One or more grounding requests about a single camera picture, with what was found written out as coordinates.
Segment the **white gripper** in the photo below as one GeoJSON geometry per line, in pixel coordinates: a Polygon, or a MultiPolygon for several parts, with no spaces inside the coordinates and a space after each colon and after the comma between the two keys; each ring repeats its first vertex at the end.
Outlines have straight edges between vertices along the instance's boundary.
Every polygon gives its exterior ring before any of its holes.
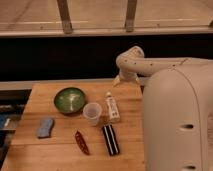
{"type": "Polygon", "coordinates": [[[119,75],[116,76],[113,81],[113,87],[119,85],[120,80],[127,82],[136,82],[138,85],[141,85],[141,80],[137,77],[137,74],[128,70],[121,69],[119,71],[119,75]]]}

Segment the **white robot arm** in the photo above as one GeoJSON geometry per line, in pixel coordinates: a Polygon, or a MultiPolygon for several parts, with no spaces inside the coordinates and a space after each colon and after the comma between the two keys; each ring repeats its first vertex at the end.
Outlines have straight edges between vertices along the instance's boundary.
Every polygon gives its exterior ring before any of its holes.
{"type": "Polygon", "coordinates": [[[213,59],[147,58],[134,46],[116,58],[115,85],[139,83],[146,171],[209,171],[208,117],[213,114],[213,59]]]}

